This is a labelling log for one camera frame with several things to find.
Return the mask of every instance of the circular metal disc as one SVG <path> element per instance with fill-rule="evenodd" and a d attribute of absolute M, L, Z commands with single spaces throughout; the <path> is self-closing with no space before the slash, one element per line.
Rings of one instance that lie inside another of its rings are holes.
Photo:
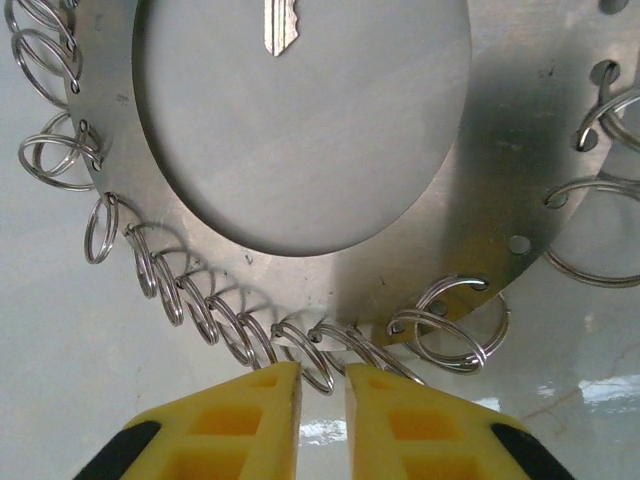
<path fill-rule="evenodd" d="M 262 2 L 152 2 L 134 81 L 180 198 L 237 243 L 304 256 L 372 237 L 431 183 L 471 38 L 460 0 L 295 6 L 301 35 L 274 57 Z"/>

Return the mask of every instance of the metal ring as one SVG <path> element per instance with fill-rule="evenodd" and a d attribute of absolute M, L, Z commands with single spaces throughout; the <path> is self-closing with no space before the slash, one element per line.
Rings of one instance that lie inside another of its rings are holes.
<path fill-rule="evenodd" d="M 256 340 L 258 340 L 258 345 L 260 345 L 260 348 L 267 357 L 269 364 L 273 365 L 274 363 L 278 363 L 278 356 L 276 355 L 276 351 L 273 348 L 269 337 L 267 336 L 260 323 L 255 318 L 253 318 L 253 315 L 249 313 L 240 313 L 237 315 L 237 318 L 240 326 L 242 326 L 243 328 L 247 328 L 249 332 L 251 332 L 251 334 L 256 338 Z M 259 368 L 261 368 L 261 365 L 258 361 L 258 357 L 256 356 L 254 369 L 257 370 Z"/>
<path fill-rule="evenodd" d="M 68 110 L 62 111 L 56 114 L 51 120 L 49 120 L 46 125 L 42 127 L 40 133 L 44 135 L 52 134 L 58 127 L 58 125 L 70 118 L 71 113 Z M 84 143 L 86 139 L 87 132 L 83 132 L 82 130 L 78 129 L 74 140 L 78 143 Z M 49 170 L 45 170 L 42 167 L 42 152 L 44 150 L 44 145 L 44 143 L 39 143 L 33 148 L 33 153 L 31 154 L 31 163 L 33 167 L 40 172 L 41 175 L 49 178 L 62 175 L 73 166 L 75 161 L 80 156 L 80 151 L 78 151 L 78 149 L 70 148 L 67 154 L 56 164 L 56 166 L 50 168 Z"/>
<path fill-rule="evenodd" d="M 451 288 L 460 287 L 463 285 L 486 289 L 489 286 L 489 282 L 483 278 L 464 277 L 460 275 L 441 278 L 422 294 L 422 296 L 416 302 L 416 308 L 419 310 L 426 310 L 429 307 L 429 304 L 431 304 L 431 302 L 434 301 L 436 297 L 440 296 Z"/>
<path fill-rule="evenodd" d="M 200 336 L 208 345 L 215 345 L 220 340 L 219 327 L 211 315 L 202 293 L 188 275 L 181 275 L 176 279 L 178 288 L 181 288 L 189 296 L 187 309 L 191 319 L 200 333 Z"/>
<path fill-rule="evenodd" d="M 478 343 L 464 328 L 450 320 L 424 310 L 399 310 L 389 322 L 387 331 L 391 334 L 394 331 L 396 324 L 404 324 L 405 322 L 413 323 L 416 329 L 418 329 L 417 327 L 419 325 L 426 325 L 444 330 L 467 343 L 471 348 L 473 355 L 476 357 L 475 362 L 469 362 L 466 364 L 468 367 L 458 363 L 439 361 L 437 358 L 438 354 L 434 354 L 435 352 L 429 350 L 420 340 L 418 329 L 418 334 L 415 335 L 413 343 L 405 342 L 403 345 L 407 350 L 418 355 L 425 361 L 431 362 L 454 373 L 475 373 L 479 371 L 487 361 L 488 355 L 482 348 L 482 345 L 480 345 L 480 343 Z"/>
<path fill-rule="evenodd" d="M 305 367 L 302 370 L 302 376 L 304 379 L 317 391 L 322 393 L 323 395 L 331 395 L 333 393 L 334 388 L 334 379 L 331 370 L 329 370 L 329 366 L 327 365 L 326 360 L 320 354 L 316 346 L 311 343 L 309 338 L 300 331 L 297 327 L 287 323 L 287 319 L 285 318 L 280 323 L 275 323 L 271 325 L 271 334 L 275 337 L 283 337 L 296 345 L 300 350 L 307 354 L 309 359 L 313 362 L 315 367 L 320 372 L 320 375 L 324 379 L 324 383 L 319 381 L 309 370 L 308 367 Z M 291 349 L 289 347 L 280 346 L 282 353 L 284 353 L 285 357 L 288 360 L 295 362 L 293 354 L 291 353 Z"/>
<path fill-rule="evenodd" d="M 630 178 L 617 177 L 610 173 L 601 171 L 598 175 L 599 180 L 607 180 L 613 183 L 619 184 L 622 188 L 629 189 L 631 191 L 640 192 L 640 180 L 632 180 Z"/>
<path fill-rule="evenodd" d="M 164 256 L 160 253 L 152 253 L 151 260 L 153 261 L 156 278 L 158 279 L 158 290 L 160 292 L 162 307 L 171 325 L 179 327 L 184 322 L 184 309 L 182 308 L 182 300 L 180 299 L 180 293 L 178 292 L 176 280 L 171 272 L 171 268 Z"/>
<path fill-rule="evenodd" d="M 629 187 L 625 183 L 619 183 L 611 180 L 580 180 L 567 184 L 551 193 L 551 195 L 549 195 L 545 200 L 545 205 L 548 206 L 558 195 L 569 193 L 573 190 L 591 187 L 595 187 L 596 190 L 601 192 L 616 193 L 640 202 L 640 191 Z M 628 277 L 605 277 L 601 275 L 594 275 L 574 267 L 560 258 L 552 250 L 548 250 L 544 256 L 558 271 L 587 285 L 601 288 L 633 288 L 640 285 L 640 275 L 631 275 Z"/>
<path fill-rule="evenodd" d="M 600 104 L 604 104 L 611 100 L 611 84 L 614 82 L 614 72 L 617 63 L 611 62 L 605 69 L 602 82 L 600 83 L 600 91 L 598 92 L 598 100 Z M 636 95 L 632 96 L 632 103 L 640 100 L 640 89 L 637 89 Z M 600 118 L 600 124 L 607 134 L 614 140 L 622 143 L 626 147 L 640 153 L 640 135 L 629 131 L 622 123 L 622 119 L 613 109 L 607 110 Z"/>
<path fill-rule="evenodd" d="M 39 133 L 37 135 L 32 135 L 25 138 L 20 144 L 20 147 L 18 147 L 18 160 L 20 160 L 20 164 L 31 176 L 37 178 L 43 183 L 46 183 L 47 185 L 51 185 L 52 187 L 60 188 L 62 190 L 67 190 L 70 192 L 86 192 L 89 190 L 93 190 L 93 183 L 74 184 L 62 182 L 60 180 L 52 178 L 48 174 L 43 174 L 41 168 L 37 168 L 32 165 L 29 160 L 27 160 L 27 156 L 25 154 L 26 149 L 31 146 L 35 148 L 38 145 L 45 144 L 68 147 L 78 151 L 83 155 L 86 155 L 91 159 L 92 162 L 102 163 L 102 157 L 100 156 L 100 154 L 96 150 L 89 147 L 86 143 L 78 142 L 76 141 L 76 139 L 67 137 L 65 135 Z"/>
<path fill-rule="evenodd" d="M 71 69 L 71 67 L 67 63 L 68 57 L 66 56 L 64 50 L 62 50 L 60 45 L 58 45 L 44 33 L 39 32 L 38 30 L 27 28 L 13 34 L 13 37 L 11 38 L 11 50 L 13 52 L 13 58 L 18 63 L 18 66 L 22 69 L 23 73 L 27 77 L 27 80 L 29 80 L 31 85 L 33 85 L 33 88 L 35 88 L 36 91 L 51 104 L 63 110 L 67 110 L 69 108 L 67 102 L 60 100 L 58 97 L 44 88 L 44 86 L 42 86 L 42 84 L 29 69 L 29 66 L 27 65 L 27 62 L 25 61 L 24 55 L 22 53 L 25 45 L 27 45 L 27 40 L 25 39 L 25 37 L 36 38 L 42 45 L 46 47 L 47 50 L 49 50 L 49 52 L 51 52 L 54 57 L 56 57 L 56 59 L 62 66 L 63 72 L 69 77 L 71 81 L 70 88 L 73 93 L 80 92 L 80 83 L 78 81 L 79 73 L 75 73 Z M 77 50 L 77 54 L 79 57 L 77 60 L 78 65 L 82 65 L 82 58 L 79 49 Z"/>
<path fill-rule="evenodd" d="M 31 18 L 40 23 L 40 25 L 62 34 L 66 39 L 66 44 L 69 50 L 71 52 L 76 51 L 78 48 L 76 39 L 73 37 L 73 34 L 67 25 L 62 21 L 62 18 L 60 18 L 60 15 L 58 14 L 58 10 L 53 7 L 53 5 L 44 0 L 29 0 L 28 2 L 25 0 L 18 0 L 18 4 Z"/>
<path fill-rule="evenodd" d="M 247 336 L 247 333 L 238 322 L 234 311 L 227 304 L 227 302 L 222 300 L 218 295 L 211 295 L 210 297 L 207 297 L 205 299 L 205 302 L 210 310 L 220 313 L 220 315 L 222 315 L 224 319 L 229 322 L 229 326 L 240 339 L 240 342 L 244 347 L 244 351 L 240 349 L 238 347 L 238 344 L 229 337 L 229 334 L 224 329 L 224 325 L 218 322 L 220 323 L 220 335 L 222 336 L 222 339 L 224 340 L 224 343 L 227 345 L 227 348 L 229 349 L 231 354 L 235 357 L 236 360 L 238 360 L 238 362 L 240 362 L 240 365 L 245 367 L 252 367 L 255 370 L 257 365 L 256 352 L 253 349 L 253 345 L 251 344 L 251 340 Z"/>
<path fill-rule="evenodd" d="M 309 330 L 309 333 L 307 334 L 307 336 L 312 342 L 314 341 L 314 337 L 317 338 L 318 341 L 320 341 L 323 335 L 327 335 L 328 337 L 331 337 L 339 341 L 345 347 L 350 348 L 356 353 L 356 355 L 358 355 L 362 360 L 364 360 L 365 363 L 369 365 L 373 365 L 374 367 L 377 367 L 377 368 L 382 368 L 380 363 L 377 361 L 376 357 L 372 355 L 369 352 L 369 350 L 367 350 L 364 344 L 356 340 L 355 337 L 352 337 L 351 335 L 349 335 L 347 331 L 344 329 L 336 327 L 335 325 L 327 325 L 325 323 L 319 323 L 318 325 L 313 327 L 311 330 Z M 340 373 L 340 375 L 344 376 L 346 374 L 344 363 L 339 361 L 337 358 L 335 358 L 335 355 L 333 355 L 333 353 L 331 352 L 322 352 L 322 353 L 325 359 L 327 360 L 327 362 L 329 362 L 329 364 L 333 368 L 335 368 L 338 371 L 338 373 Z"/>
<path fill-rule="evenodd" d="M 24 0 L 6 0 L 4 3 L 4 19 L 7 22 L 7 27 L 11 33 L 15 33 L 20 30 L 18 22 L 16 21 L 15 13 L 13 10 L 13 4 L 17 1 L 18 5 L 24 10 L 24 12 L 31 17 L 39 25 L 49 29 L 55 30 L 57 24 L 50 17 L 47 17 L 47 13 L 42 10 L 38 10 L 37 7 L 31 5 L 31 2 Z"/>
<path fill-rule="evenodd" d="M 593 124 L 609 111 L 618 113 L 620 110 L 632 105 L 640 100 L 640 88 L 632 88 L 617 97 L 614 97 L 597 108 L 593 109 L 582 121 L 582 125 L 576 132 L 578 143 L 577 148 L 584 149 L 587 143 L 587 135 L 593 130 Z"/>
<path fill-rule="evenodd" d="M 107 210 L 107 228 L 104 232 L 104 237 L 102 238 L 100 250 L 95 254 L 93 251 L 93 235 L 96 231 L 99 211 L 102 205 L 104 205 Z M 103 197 L 98 198 L 98 201 L 91 210 L 89 221 L 87 222 L 87 229 L 84 233 L 84 258 L 91 265 L 104 262 L 109 256 L 109 253 L 111 253 L 111 249 L 113 248 L 113 244 L 116 240 L 116 233 L 118 232 L 118 217 L 118 197 L 111 192 L 107 192 L 104 194 L 104 199 Z"/>
<path fill-rule="evenodd" d="M 18 25 L 14 10 L 13 10 L 14 1 L 16 0 L 6 0 L 4 4 L 4 18 L 7 23 L 7 27 L 9 27 L 9 31 L 12 34 L 20 31 L 20 26 Z M 40 14 L 37 13 L 37 11 L 33 11 L 32 9 L 25 9 L 25 8 L 23 9 L 27 13 L 27 15 L 29 15 L 38 24 L 49 29 L 55 28 L 53 22 L 48 22 L 46 20 L 46 17 L 41 17 Z M 38 53 L 31 47 L 31 45 L 27 43 L 23 48 L 27 56 L 31 60 L 33 60 L 33 62 L 35 62 L 35 64 L 38 65 L 40 68 L 44 69 L 45 71 L 49 72 L 50 74 L 56 77 L 63 76 L 64 72 L 62 68 L 60 68 L 60 66 L 52 65 L 48 63 L 47 60 L 43 59 L 42 57 L 40 57 L 40 55 L 38 55 Z"/>
<path fill-rule="evenodd" d="M 394 357 L 391 353 L 378 345 L 375 345 L 369 339 L 364 337 L 356 328 L 349 326 L 346 328 L 348 335 L 354 337 L 358 342 L 362 343 L 371 353 L 378 357 L 383 362 L 383 370 L 391 373 L 395 373 L 401 377 L 413 380 L 420 385 L 427 385 L 420 376 L 404 365 L 400 360 Z"/>
<path fill-rule="evenodd" d="M 509 331 L 509 324 L 511 322 L 511 310 L 507 306 L 502 294 L 499 294 L 497 298 L 500 300 L 502 307 L 502 316 L 500 318 L 500 324 L 498 325 L 493 336 L 484 344 L 481 345 L 482 350 L 486 354 L 487 358 L 491 356 L 504 342 L 507 332 Z M 408 348 L 415 355 L 421 356 L 421 350 L 414 344 L 407 342 L 405 347 Z M 430 356 L 441 365 L 448 365 L 455 367 L 457 373 L 474 373 L 478 363 L 478 357 L 474 353 L 462 354 L 462 355 L 442 355 L 433 351 L 429 351 Z"/>
<path fill-rule="evenodd" d="M 423 360 L 434 363 L 446 370 L 455 373 L 475 373 L 479 371 L 491 355 L 502 344 L 509 328 L 510 311 L 506 306 L 504 298 L 500 296 L 503 305 L 503 315 L 500 325 L 494 335 L 485 345 L 478 343 L 464 328 L 454 322 L 434 315 L 428 311 L 429 305 L 440 294 L 461 285 L 471 287 L 487 288 L 489 282 L 479 277 L 465 277 L 454 275 L 445 277 L 434 283 L 418 300 L 416 308 L 413 310 L 400 310 L 392 317 L 387 325 L 387 331 L 392 335 L 398 324 L 408 321 L 414 324 L 414 341 L 405 342 L 404 347 L 410 352 L 418 355 Z M 471 348 L 470 354 L 464 355 L 443 355 L 429 350 L 420 340 L 419 325 L 427 325 L 442 329 L 466 342 Z"/>
<path fill-rule="evenodd" d="M 136 276 L 142 293 L 146 298 L 155 298 L 158 294 L 158 279 L 156 278 L 151 252 L 147 246 L 139 227 L 127 227 L 124 236 L 131 239 L 133 259 L 136 264 Z"/>

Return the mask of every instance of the key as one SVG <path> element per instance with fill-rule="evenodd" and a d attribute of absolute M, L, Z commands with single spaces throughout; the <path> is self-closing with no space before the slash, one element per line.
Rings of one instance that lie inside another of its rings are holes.
<path fill-rule="evenodd" d="M 277 57 L 298 38 L 296 0 L 264 0 L 264 44 Z"/>

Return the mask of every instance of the white marble surface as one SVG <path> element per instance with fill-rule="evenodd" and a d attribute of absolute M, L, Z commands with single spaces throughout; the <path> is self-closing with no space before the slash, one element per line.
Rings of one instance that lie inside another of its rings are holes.
<path fill-rule="evenodd" d="M 85 263 L 95 196 L 42 185 L 15 159 L 52 112 L 7 42 L 0 29 L 0 478 L 70 478 L 136 413 L 246 370 L 142 298 L 121 239 L 105 264 Z M 639 226 L 630 200 L 593 194 L 558 248 L 585 267 L 632 273 Z M 412 366 L 434 387 L 522 419 L 578 479 L 638 478 L 637 290 L 581 285 L 539 261 L 507 300 L 511 331 L 480 375 Z M 301 479 L 349 477 L 341 390 L 305 389 Z"/>

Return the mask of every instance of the square cutout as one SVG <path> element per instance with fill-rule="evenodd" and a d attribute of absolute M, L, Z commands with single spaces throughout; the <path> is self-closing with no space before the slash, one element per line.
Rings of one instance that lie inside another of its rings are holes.
<path fill-rule="evenodd" d="M 217 406 L 205 411 L 191 428 L 195 435 L 255 435 L 262 409 L 253 406 Z"/>
<path fill-rule="evenodd" d="M 273 388 L 278 383 L 278 377 L 275 376 L 263 376 L 251 383 L 252 387 L 256 388 Z"/>
<path fill-rule="evenodd" d="M 161 480 L 238 480 L 247 452 L 212 449 L 183 450 L 175 453 Z"/>
<path fill-rule="evenodd" d="M 463 456 L 405 457 L 409 480 L 489 480 L 474 458 Z"/>
<path fill-rule="evenodd" d="M 424 408 L 396 408 L 389 412 L 396 440 L 459 440 L 462 430 L 446 412 Z"/>

